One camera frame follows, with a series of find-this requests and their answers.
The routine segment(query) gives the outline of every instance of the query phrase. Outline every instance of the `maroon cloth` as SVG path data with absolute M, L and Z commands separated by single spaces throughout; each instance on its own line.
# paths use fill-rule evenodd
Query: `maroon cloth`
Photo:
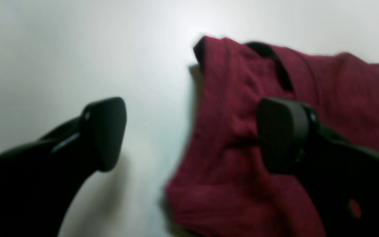
M 195 51 L 203 96 L 166 188 L 173 218 L 203 236 L 325 236 L 300 183 L 262 164 L 255 108 L 264 96 L 308 103 L 323 124 L 379 151 L 379 64 L 210 37 Z

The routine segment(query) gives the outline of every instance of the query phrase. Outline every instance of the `folded garment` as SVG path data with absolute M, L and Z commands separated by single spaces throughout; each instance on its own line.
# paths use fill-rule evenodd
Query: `folded garment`
M 194 52 L 203 95 L 185 157 L 166 187 L 173 218 L 203 236 L 325 236 L 295 177 L 264 167 L 256 106 L 265 96 L 305 102 L 326 126 L 379 151 L 379 64 L 210 37 Z

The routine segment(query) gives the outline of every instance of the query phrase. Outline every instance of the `white surface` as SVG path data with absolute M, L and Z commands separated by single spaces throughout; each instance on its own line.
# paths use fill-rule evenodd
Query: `white surface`
M 0 1 L 0 151 L 93 100 L 127 104 L 117 169 L 86 182 L 60 236 L 170 235 L 159 202 L 190 132 L 204 34 L 379 62 L 379 1 Z

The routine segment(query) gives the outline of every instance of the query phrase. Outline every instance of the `red fabric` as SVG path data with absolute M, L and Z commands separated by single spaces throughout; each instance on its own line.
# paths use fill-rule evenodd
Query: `red fabric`
M 379 151 L 379 64 L 277 46 L 275 56 L 262 57 L 231 39 L 205 37 L 197 47 L 203 96 L 185 157 L 166 188 L 174 219 L 203 236 L 325 236 L 299 182 L 263 166 L 255 108 L 264 96 L 306 102 L 323 124 Z M 283 89 L 279 63 L 293 90 Z

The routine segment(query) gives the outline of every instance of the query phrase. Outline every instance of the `hole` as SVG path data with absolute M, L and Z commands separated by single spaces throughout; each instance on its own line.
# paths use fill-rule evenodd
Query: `hole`
M 360 219 L 362 216 L 361 207 L 355 199 L 349 200 L 349 209 L 352 212 L 353 216 L 357 219 Z

